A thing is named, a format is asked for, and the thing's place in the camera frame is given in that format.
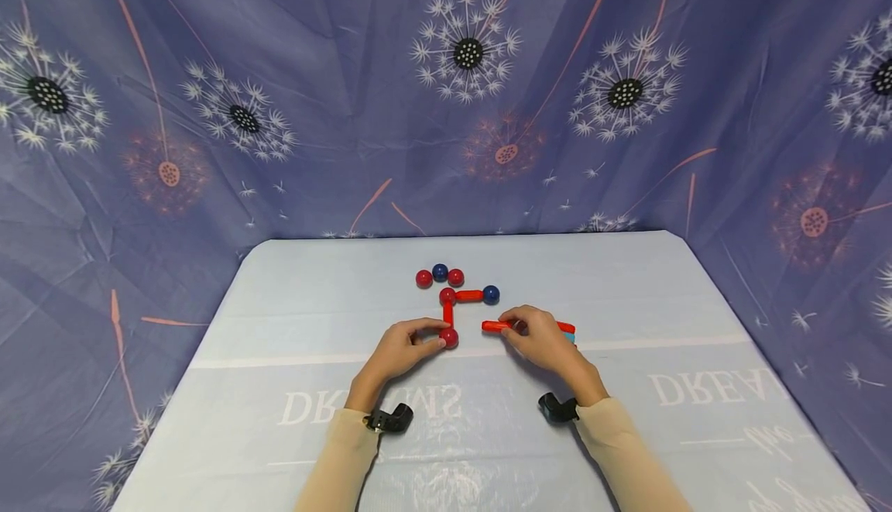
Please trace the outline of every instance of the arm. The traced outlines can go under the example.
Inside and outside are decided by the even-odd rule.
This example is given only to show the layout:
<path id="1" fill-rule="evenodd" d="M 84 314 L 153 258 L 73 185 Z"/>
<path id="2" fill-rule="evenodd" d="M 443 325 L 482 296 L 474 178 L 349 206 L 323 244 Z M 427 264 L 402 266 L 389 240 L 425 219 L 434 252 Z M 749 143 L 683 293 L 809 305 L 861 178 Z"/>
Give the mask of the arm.
<path id="1" fill-rule="evenodd" d="M 307 477 L 294 512 L 356 510 L 365 475 L 378 453 L 378 434 L 363 418 L 375 407 L 380 387 L 362 372 L 354 378 L 344 410 L 334 413 L 322 453 Z"/>
<path id="2" fill-rule="evenodd" d="M 650 453 L 619 401 L 608 394 L 596 366 L 589 363 L 558 328 L 551 313 L 529 306 L 512 308 L 499 320 L 507 341 L 534 364 L 556 372 L 573 390 L 582 442 L 598 462 L 623 512 L 689 512 L 691 507 L 668 472 Z M 519 331 L 528 331 L 521 335 Z"/>
<path id="3" fill-rule="evenodd" d="M 562 375 L 576 394 L 576 430 L 623 512 L 689 512 L 669 473 L 641 440 L 626 408 L 610 398 L 582 354 Z"/>
<path id="4" fill-rule="evenodd" d="M 335 411 L 325 446 L 307 477 L 294 512 L 353 512 L 365 475 L 378 452 L 378 434 L 365 427 L 381 390 L 396 376 L 445 347 L 439 338 L 421 341 L 424 329 L 450 326 L 442 320 L 418 318 L 388 328 L 369 361 L 350 386 L 344 410 Z"/>

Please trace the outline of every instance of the person's right hand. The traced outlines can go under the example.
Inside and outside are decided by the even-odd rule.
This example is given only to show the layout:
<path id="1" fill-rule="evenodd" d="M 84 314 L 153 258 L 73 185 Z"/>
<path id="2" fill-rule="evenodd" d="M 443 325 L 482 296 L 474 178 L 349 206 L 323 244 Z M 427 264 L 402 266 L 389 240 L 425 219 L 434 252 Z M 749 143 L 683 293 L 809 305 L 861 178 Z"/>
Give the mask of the person's right hand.
<path id="1" fill-rule="evenodd" d="M 503 328 L 501 335 L 524 358 L 533 364 L 557 373 L 568 384 L 582 406 L 592 406 L 609 398 L 608 390 L 601 382 L 598 367 L 589 363 L 558 326 L 550 312 L 523 305 L 510 308 L 499 317 L 500 321 L 519 321 L 515 328 Z M 521 335 L 523 326 L 527 335 Z"/>
<path id="2" fill-rule="evenodd" d="M 561 373 L 570 361 L 578 361 L 581 357 L 578 350 L 567 340 L 567 336 L 558 326 L 550 312 L 540 308 L 522 305 L 510 308 L 499 317 L 500 321 L 516 322 L 515 328 L 503 328 L 501 335 L 533 364 Z M 521 332 L 526 326 L 527 335 Z"/>

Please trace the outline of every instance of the fabric backdrop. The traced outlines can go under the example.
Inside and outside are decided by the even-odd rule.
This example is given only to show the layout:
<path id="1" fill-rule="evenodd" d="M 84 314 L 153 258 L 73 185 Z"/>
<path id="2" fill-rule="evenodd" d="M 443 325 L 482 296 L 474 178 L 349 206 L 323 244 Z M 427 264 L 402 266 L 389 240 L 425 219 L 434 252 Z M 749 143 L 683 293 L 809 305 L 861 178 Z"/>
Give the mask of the fabric backdrop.
<path id="1" fill-rule="evenodd" d="M 266 239 L 668 229 L 892 510 L 890 8 L 0 0 L 0 508 L 111 506 Z"/>

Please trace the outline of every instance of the sleeve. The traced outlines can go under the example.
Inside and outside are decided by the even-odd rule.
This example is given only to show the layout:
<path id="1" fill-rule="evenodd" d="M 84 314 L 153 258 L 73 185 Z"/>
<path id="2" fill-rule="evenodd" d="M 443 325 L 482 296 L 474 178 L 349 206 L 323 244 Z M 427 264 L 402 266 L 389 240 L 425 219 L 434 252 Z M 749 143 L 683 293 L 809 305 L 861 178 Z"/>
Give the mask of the sleeve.
<path id="1" fill-rule="evenodd" d="M 612 398 L 578 407 L 576 430 L 598 462 L 623 512 L 691 512 L 669 473 L 641 440 L 626 408 Z"/>
<path id="2" fill-rule="evenodd" d="M 335 411 L 322 453 L 310 472 L 294 512 L 354 512 L 372 460 L 378 435 L 365 427 L 366 414 Z"/>

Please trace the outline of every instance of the red ball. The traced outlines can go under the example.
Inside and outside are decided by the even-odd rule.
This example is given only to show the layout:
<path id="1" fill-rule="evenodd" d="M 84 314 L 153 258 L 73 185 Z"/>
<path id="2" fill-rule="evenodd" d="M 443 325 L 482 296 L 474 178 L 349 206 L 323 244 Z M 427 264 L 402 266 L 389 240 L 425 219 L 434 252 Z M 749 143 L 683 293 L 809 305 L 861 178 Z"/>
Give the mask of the red ball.
<path id="1" fill-rule="evenodd" d="M 465 284 L 465 273 L 459 269 L 448 271 L 448 284 L 452 287 L 462 287 Z"/>
<path id="2" fill-rule="evenodd" d="M 451 287 L 445 287 L 440 290 L 440 305 L 446 305 L 446 301 L 455 304 L 455 290 Z"/>
<path id="3" fill-rule="evenodd" d="M 415 284 L 421 289 L 427 289 L 434 284 L 434 275 L 428 270 L 418 270 L 415 275 Z"/>
<path id="4" fill-rule="evenodd" d="M 458 345 L 458 332 L 455 328 L 440 330 L 440 337 L 446 342 L 446 349 L 452 349 Z"/>

